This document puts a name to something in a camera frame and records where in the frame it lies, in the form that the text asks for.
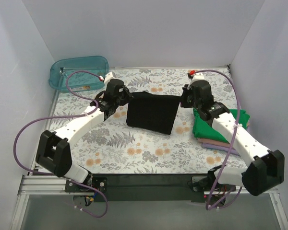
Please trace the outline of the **black t shirt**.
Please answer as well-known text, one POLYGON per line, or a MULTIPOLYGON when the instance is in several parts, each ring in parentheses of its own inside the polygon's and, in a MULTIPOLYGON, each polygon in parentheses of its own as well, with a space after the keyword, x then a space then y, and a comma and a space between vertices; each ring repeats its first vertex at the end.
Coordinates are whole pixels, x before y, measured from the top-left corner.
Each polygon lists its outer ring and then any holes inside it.
POLYGON ((180 104, 180 97, 134 92, 128 103, 126 123, 130 127, 169 135, 180 104))

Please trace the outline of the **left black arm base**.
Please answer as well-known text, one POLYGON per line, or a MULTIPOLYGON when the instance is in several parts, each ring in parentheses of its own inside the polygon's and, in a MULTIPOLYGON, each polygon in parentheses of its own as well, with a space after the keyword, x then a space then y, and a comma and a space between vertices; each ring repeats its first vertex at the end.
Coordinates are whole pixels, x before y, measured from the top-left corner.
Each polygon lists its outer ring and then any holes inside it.
MULTIPOLYGON (((106 177, 94 177, 92 175, 89 175, 84 180, 83 184, 95 188, 101 192, 105 192, 107 190, 108 179, 106 177)), ((71 181, 66 182, 64 191, 68 193, 93 192, 92 189, 80 186, 71 181)))

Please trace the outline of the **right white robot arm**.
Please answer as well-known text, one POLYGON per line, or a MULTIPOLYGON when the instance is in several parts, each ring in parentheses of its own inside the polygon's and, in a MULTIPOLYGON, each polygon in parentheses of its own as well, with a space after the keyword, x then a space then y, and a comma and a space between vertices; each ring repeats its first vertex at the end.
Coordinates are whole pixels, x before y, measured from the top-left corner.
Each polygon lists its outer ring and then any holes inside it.
POLYGON ((205 182, 212 190, 229 184, 242 186, 251 195, 258 196, 283 183, 284 154, 262 145, 237 124, 230 110, 214 100, 209 82, 194 80, 182 89, 181 107, 195 109, 203 121, 233 145, 247 166, 246 170, 227 166, 210 169, 205 182))

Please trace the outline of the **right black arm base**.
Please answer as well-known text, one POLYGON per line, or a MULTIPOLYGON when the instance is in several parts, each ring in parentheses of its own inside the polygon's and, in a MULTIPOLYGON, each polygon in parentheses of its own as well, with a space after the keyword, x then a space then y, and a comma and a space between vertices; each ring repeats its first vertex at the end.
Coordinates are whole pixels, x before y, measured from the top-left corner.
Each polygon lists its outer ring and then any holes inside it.
MULTIPOLYGON (((209 179, 207 176, 193 176, 190 181, 187 182, 187 186, 195 192, 208 192, 213 186, 214 180, 209 179)), ((229 184, 217 183, 213 192, 225 193, 228 191, 236 191, 236 187, 229 184)))

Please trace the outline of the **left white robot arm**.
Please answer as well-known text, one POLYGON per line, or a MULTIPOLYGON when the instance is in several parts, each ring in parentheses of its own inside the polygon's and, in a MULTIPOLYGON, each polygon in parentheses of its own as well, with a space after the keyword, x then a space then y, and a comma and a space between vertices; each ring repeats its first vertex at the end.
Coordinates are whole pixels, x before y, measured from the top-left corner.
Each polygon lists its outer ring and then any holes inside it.
POLYGON ((131 99, 132 94, 122 80, 108 80, 106 90, 80 116, 53 132, 46 130, 41 134, 36 163, 57 177, 76 181, 81 191, 89 191, 93 185, 92 179, 88 177, 89 171, 72 162, 71 150, 92 128, 106 121, 119 106, 131 99))

